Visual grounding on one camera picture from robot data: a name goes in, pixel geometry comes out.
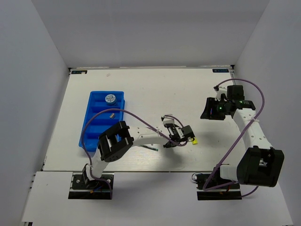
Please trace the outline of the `blue cleaning gel jar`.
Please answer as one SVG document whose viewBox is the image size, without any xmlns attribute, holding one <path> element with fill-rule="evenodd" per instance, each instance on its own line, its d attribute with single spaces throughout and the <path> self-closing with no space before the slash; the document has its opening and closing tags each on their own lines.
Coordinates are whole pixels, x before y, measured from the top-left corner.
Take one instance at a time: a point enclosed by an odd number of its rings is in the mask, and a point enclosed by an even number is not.
<svg viewBox="0 0 301 226">
<path fill-rule="evenodd" d="M 117 97 L 114 94 L 108 94 L 105 96 L 105 102 L 107 105 L 115 105 L 117 103 Z"/>
</svg>

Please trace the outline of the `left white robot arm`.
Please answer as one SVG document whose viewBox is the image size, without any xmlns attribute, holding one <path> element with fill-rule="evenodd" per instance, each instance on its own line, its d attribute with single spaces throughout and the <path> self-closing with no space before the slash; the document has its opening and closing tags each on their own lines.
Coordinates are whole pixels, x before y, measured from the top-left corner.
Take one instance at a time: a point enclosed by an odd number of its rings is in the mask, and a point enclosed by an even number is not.
<svg viewBox="0 0 301 226">
<path fill-rule="evenodd" d="M 90 188 L 99 184 L 99 178 L 110 162 L 119 160 L 134 146 L 161 145 L 172 148 L 195 140 L 191 126 L 179 126 L 174 119 L 164 119 L 162 126 L 152 130 L 150 127 L 128 126 L 120 121 L 103 132 L 98 139 L 91 162 L 83 168 L 83 182 Z"/>
</svg>

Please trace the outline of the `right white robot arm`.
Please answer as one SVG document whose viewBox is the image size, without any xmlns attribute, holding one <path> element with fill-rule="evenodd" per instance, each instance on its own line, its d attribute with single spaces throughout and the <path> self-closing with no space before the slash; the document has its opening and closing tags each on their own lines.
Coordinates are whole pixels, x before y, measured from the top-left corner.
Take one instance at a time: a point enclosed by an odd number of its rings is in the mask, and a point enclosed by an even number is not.
<svg viewBox="0 0 301 226">
<path fill-rule="evenodd" d="M 242 85 L 230 85 L 226 89 L 216 86 L 214 89 L 217 96 L 207 98 L 200 118 L 224 120 L 227 115 L 231 116 L 240 135 L 230 150 L 242 139 L 246 152 L 238 165 L 224 164 L 225 158 L 222 158 L 204 183 L 203 190 L 211 190 L 208 186 L 211 181 L 219 188 L 234 183 L 274 187 L 285 156 L 282 150 L 275 149 L 265 137 L 253 102 L 245 100 Z"/>
</svg>

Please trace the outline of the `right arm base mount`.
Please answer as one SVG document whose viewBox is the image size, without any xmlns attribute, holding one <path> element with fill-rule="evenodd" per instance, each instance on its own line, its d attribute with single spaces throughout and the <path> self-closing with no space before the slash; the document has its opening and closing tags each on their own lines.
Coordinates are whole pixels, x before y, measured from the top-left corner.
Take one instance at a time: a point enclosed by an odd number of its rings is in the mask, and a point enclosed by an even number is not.
<svg viewBox="0 0 301 226">
<path fill-rule="evenodd" d="M 206 189 L 203 190 L 205 182 L 209 178 L 210 173 L 196 172 L 191 176 L 192 182 L 196 184 L 198 201 L 230 201 L 242 200 L 240 185 L 231 180 L 222 179 L 219 173 L 216 173 L 210 180 Z"/>
</svg>

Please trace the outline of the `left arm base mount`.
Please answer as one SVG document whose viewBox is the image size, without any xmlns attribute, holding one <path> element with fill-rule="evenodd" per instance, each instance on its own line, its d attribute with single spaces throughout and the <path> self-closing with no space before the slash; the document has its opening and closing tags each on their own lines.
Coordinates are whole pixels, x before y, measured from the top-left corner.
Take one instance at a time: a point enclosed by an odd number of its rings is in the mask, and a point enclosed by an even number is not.
<svg viewBox="0 0 301 226">
<path fill-rule="evenodd" d="M 84 176 L 73 173 L 68 194 L 69 200 L 111 200 L 113 197 L 114 174 L 102 174 L 102 181 L 85 183 Z"/>
</svg>

